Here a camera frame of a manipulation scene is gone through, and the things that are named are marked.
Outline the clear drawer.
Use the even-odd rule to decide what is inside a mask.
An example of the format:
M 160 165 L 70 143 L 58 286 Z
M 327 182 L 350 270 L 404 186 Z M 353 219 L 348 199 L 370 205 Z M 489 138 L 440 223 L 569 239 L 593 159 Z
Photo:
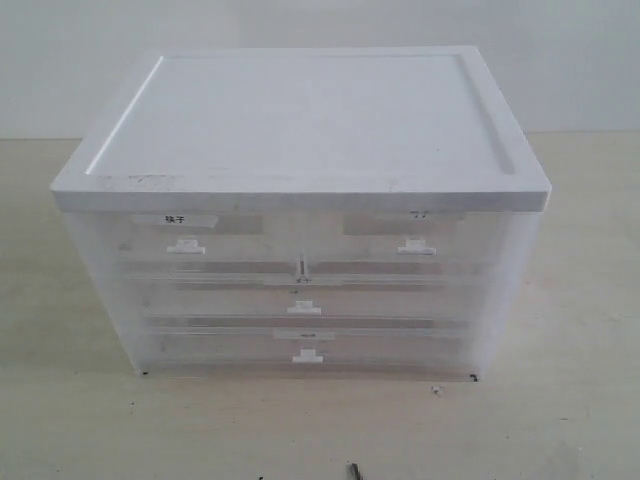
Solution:
M 133 272 L 304 275 L 306 252 L 285 219 L 254 214 L 115 215 L 102 229 Z
M 126 277 L 112 321 L 125 328 L 478 329 L 498 319 L 488 283 L 401 272 Z
M 324 215 L 305 239 L 312 276 L 483 276 L 495 269 L 513 214 Z
M 135 352 L 144 375 L 386 374 L 477 381 L 485 358 L 449 328 L 158 328 Z

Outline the white plastic drawer cabinet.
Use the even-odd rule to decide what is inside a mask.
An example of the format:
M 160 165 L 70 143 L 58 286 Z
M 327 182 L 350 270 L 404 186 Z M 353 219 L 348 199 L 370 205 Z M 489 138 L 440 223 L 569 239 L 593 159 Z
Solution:
M 115 215 L 273 216 L 305 249 L 324 215 L 513 214 L 495 269 L 472 276 L 499 317 L 458 329 L 487 370 L 551 184 L 473 47 L 277 48 L 151 55 L 51 190 L 133 368 L 158 328 L 117 329 L 117 298 L 130 275 L 169 274 L 120 262 Z

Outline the clear bottom drawer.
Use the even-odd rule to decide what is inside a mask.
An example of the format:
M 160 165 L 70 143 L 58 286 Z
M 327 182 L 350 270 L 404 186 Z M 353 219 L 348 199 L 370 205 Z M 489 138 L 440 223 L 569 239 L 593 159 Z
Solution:
M 386 374 L 477 381 L 485 358 L 449 328 L 158 328 L 135 352 L 144 375 Z

